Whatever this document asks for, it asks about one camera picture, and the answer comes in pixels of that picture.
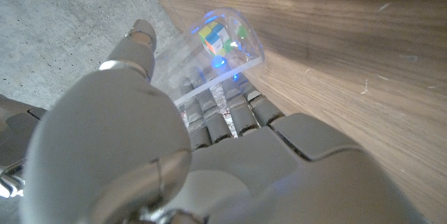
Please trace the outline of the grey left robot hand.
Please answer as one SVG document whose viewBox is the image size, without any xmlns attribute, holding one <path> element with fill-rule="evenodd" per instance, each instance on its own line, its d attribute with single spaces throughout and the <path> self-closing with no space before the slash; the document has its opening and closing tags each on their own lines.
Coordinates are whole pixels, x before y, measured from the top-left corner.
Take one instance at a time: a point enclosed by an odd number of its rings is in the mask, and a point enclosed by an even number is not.
<svg viewBox="0 0 447 224">
<path fill-rule="evenodd" d="M 356 142 L 264 96 L 188 132 L 138 20 L 51 110 L 1 98 L 1 196 L 24 223 L 424 223 Z"/>
</svg>

